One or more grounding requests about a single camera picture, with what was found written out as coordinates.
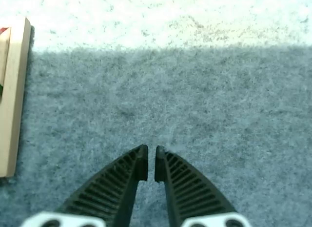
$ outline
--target carpet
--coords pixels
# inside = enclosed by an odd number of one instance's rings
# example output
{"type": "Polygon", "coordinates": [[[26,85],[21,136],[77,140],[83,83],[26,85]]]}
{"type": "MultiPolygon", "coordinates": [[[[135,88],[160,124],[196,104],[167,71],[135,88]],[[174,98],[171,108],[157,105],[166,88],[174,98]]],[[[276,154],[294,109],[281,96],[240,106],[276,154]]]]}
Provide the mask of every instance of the carpet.
{"type": "Polygon", "coordinates": [[[59,207],[149,146],[132,227],[168,227],[157,145],[254,227],[312,226],[312,0],[0,0],[33,25],[17,172],[0,226],[59,207]]]}

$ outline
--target wooden board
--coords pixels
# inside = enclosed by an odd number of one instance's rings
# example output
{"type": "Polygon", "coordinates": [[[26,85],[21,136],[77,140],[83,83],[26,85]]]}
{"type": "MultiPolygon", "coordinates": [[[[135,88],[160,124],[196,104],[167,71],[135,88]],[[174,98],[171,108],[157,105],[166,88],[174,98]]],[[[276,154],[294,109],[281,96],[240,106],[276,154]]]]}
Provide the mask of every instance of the wooden board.
{"type": "Polygon", "coordinates": [[[18,18],[0,27],[11,28],[0,98],[0,177],[10,177],[15,173],[19,146],[31,25],[28,19],[18,18]]]}

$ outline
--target ribbed gripper pad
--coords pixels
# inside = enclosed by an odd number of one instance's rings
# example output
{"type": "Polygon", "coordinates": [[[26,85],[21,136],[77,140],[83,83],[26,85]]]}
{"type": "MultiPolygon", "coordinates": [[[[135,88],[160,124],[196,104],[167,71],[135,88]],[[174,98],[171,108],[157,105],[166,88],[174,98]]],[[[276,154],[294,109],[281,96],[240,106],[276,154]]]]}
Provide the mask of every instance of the ribbed gripper pad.
{"type": "Polygon", "coordinates": [[[148,148],[117,158],[73,193],[58,212],[99,217],[108,227],[129,226],[139,181],[146,181],[148,148]]]}
{"type": "Polygon", "coordinates": [[[157,147],[155,166],[155,181],[165,183],[171,227],[190,217],[236,211],[204,175],[162,146],[157,147]]]}

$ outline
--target screw hole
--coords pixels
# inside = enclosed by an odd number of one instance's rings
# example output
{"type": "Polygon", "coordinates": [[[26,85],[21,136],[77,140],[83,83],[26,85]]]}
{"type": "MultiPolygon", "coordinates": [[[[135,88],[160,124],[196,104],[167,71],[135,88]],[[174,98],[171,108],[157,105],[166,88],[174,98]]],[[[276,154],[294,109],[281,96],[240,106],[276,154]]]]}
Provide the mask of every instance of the screw hole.
{"type": "Polygon", "coordinates": [[[58,220],[51,220],[44,223],[41,227],[59,227],[60,222],[58,220]]]}
{"type": "Polygon", "coordinates": [[[202,224],[193,224],[193,225],[191,225],[191,227],[205,227],[205,226],[202,224]]]}
{"type": "Polygon", "coordinates": [[[244,227],[242,223],[233,219],[228,220],[225,225],[226,227],[244,227]]]}

